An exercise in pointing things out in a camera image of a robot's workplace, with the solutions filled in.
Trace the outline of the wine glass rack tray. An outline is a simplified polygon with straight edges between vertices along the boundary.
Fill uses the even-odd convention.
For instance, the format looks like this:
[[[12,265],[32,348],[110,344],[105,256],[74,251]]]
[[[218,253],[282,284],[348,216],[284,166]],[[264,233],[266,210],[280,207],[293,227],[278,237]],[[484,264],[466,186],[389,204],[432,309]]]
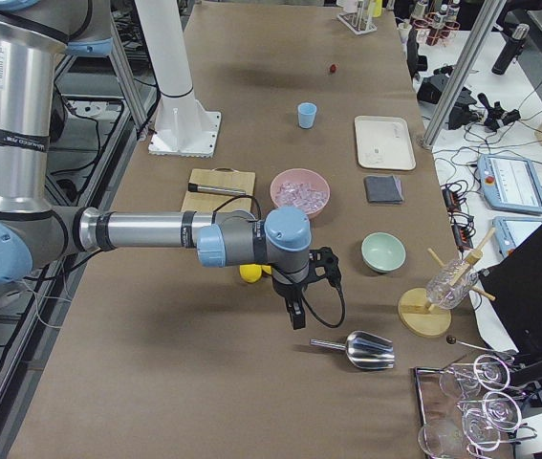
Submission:
[[[485,351],[412,371],[427,458],[542,458],[542,359]]]

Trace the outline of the teach pendant near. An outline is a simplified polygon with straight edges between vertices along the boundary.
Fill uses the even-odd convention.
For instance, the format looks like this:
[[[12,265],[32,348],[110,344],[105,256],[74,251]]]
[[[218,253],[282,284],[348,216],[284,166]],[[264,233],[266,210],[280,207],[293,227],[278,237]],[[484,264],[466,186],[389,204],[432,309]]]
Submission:
[[[491,224],[499,252],[506,258],[542,225],[542,218],[496,216]]]

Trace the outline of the metal rod with black tip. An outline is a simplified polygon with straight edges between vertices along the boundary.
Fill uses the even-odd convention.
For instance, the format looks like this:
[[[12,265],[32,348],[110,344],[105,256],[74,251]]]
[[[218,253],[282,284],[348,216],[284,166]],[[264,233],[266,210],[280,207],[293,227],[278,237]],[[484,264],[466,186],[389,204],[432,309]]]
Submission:
[[[192,193],[204,193],[211,195],[221,195],[221,196],[245,196],[247,193],[244,189],[240,188],[230,188],[222,186],[210,186],[210,185],[201,185],[195,183],[189,183],[187,190]]]

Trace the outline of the metal ice scoop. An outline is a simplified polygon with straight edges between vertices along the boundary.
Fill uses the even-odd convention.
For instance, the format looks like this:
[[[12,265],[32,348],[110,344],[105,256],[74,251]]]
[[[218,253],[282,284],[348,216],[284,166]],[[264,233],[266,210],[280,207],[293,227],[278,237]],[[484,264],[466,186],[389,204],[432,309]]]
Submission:
[[[360,370],[384,370],[395,365],[393,342],[364,331],[352,332],[344,343],[310,339],[310,344],[343,352]]]

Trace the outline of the pink bowl of ice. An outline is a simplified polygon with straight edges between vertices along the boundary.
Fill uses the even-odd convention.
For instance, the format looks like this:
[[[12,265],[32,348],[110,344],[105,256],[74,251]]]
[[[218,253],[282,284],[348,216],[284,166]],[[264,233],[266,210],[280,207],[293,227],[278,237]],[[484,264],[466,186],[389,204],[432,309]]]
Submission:
[[[330,201],[327,181],[317,172],[292,168],[280,172],[272,181],[270,196],[277,207],[292,206],[314,219]]]

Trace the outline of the wooden glass rack stand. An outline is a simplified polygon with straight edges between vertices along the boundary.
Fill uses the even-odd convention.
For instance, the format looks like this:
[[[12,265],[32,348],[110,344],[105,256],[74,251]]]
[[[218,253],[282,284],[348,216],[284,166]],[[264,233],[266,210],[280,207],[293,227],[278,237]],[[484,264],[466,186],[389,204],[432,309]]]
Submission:
[[[482,248],[491,239],[494,232],[495,228],[491,228],[479,245],[470,250],[464,259],[455,259],[465,260],[465,262],[472,266],[472,270],[476,272],[474,266],[483,257]],[[432,249],[428,248],[427,251],[439,264],[441,269],[448,263],[445,263]],[[470,291],[474,291],[491,301],[496,299],[494,295],[485,292],[482,288],[478,288],[475,285]],[[448,330],[451,324],[451,310],[441,309],[432,305],[427,300],[425,288],[415,288],[405,292],[398,304],[398,313],[402,323],[411,332],[424,338],[437,338]]]

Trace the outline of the white cup rack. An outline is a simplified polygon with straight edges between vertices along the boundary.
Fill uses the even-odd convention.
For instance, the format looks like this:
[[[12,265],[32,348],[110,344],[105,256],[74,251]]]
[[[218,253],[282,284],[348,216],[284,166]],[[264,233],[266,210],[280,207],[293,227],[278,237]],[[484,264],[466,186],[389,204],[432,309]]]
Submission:
[[[337,19],[355,35],[373,33],[377,26],[373,22],[376,1],[371,0],[337,0],[341,7]]]

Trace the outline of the blue plastic cup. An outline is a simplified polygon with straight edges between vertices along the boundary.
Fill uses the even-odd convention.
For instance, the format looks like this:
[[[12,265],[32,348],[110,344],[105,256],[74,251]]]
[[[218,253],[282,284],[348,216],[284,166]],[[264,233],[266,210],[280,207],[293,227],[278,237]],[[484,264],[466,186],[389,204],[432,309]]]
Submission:
[[[297,105],[298,126],[302,129],[311,129],[317,114],[317,106],[312,102],[301,102]]]

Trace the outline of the teach pendant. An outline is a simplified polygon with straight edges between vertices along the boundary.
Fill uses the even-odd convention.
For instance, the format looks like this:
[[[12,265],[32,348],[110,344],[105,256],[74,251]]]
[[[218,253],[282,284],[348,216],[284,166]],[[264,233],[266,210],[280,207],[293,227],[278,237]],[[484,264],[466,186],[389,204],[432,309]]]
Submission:
[[[491,208],[542,215],[542,185],[531,160],[484,154],[477,170]]]
[[[542,218],[496,216],[491,224],[499,252],[506,258],[542,225]]]

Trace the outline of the black monitor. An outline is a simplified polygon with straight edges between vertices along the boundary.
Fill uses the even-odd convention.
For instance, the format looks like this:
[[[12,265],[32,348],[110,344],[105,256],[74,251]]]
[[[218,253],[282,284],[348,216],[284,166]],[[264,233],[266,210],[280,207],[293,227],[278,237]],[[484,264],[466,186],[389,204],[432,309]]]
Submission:
[[[542,224],[480,280],[517,350],[542,357]]]

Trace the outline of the grey folded cloth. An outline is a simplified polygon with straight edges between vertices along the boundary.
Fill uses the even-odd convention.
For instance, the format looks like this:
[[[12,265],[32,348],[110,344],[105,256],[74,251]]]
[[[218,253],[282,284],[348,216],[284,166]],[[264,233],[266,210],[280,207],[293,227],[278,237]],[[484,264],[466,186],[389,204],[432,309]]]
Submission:
[[[369,203],[400,204],[403,202],[401,179],[394,175],[370,175],[364,178]]]

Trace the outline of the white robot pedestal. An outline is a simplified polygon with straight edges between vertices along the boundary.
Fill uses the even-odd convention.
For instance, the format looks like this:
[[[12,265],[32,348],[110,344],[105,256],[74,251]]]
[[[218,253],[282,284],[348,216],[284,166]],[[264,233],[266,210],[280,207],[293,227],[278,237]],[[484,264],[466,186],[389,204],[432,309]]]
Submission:
[[[149,152],[212,157],[222,115],[207,111],[195,96],[178,4],[144,0],[136,8],[161,95]]]

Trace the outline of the cream rabbit tray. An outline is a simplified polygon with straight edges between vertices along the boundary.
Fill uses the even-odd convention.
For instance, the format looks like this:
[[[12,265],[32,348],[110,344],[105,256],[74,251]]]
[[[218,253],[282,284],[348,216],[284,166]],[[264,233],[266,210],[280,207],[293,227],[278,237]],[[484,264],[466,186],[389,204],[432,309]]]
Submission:
[[[406,120],[360,115],[355,117],[354,125],[359,166],[402,171],[416,167]]]

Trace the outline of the wooden cutting board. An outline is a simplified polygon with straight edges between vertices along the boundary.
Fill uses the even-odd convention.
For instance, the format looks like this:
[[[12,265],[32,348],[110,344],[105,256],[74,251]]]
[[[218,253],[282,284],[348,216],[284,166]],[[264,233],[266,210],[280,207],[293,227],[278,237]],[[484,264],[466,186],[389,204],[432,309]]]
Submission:
[[[211,212],[239,193],[252,195],[256,174],[232,168],[193,168],[181,211]]]

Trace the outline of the teach pendant far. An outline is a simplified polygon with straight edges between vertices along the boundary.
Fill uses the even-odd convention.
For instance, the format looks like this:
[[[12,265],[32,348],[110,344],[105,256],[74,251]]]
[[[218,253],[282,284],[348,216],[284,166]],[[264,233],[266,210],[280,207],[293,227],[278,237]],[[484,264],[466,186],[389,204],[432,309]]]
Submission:
[[[491,208],[542,215],[542,185],[531,160],[484,154],[477,170]]]

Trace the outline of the clear glass on rack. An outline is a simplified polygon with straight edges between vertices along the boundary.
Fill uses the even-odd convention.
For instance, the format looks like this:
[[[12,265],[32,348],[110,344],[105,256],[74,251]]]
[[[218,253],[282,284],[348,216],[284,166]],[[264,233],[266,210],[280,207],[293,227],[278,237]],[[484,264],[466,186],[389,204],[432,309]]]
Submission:
[[[454,309],[477,280],[477,273],[465,260],[451,260],[427,283],[427,300],[441,309]]]

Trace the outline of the green bowl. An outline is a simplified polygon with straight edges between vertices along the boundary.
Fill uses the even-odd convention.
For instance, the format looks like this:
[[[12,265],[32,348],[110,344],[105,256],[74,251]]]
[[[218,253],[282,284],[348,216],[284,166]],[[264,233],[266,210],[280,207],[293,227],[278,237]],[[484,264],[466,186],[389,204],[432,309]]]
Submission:
[[[391,273],[405,262],[406,250],[396,236],[386,232],[368,234],[360,246],[365,265],[377,273]]]

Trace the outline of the aluminium frame post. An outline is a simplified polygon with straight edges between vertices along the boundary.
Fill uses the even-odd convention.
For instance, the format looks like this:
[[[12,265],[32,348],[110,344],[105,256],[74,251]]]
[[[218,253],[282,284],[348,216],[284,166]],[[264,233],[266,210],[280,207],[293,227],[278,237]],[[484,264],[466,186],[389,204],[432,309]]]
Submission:
[[[486,0],[483,3],[466,43],[454,65],[454,70],[424,131],[421,140],[421,145],[424,149],[432,150],[435,141],[443,130],[444,122],[448,119],[466,83],[469,72],[485,46],[488,34],[505,5],[506,0]]]

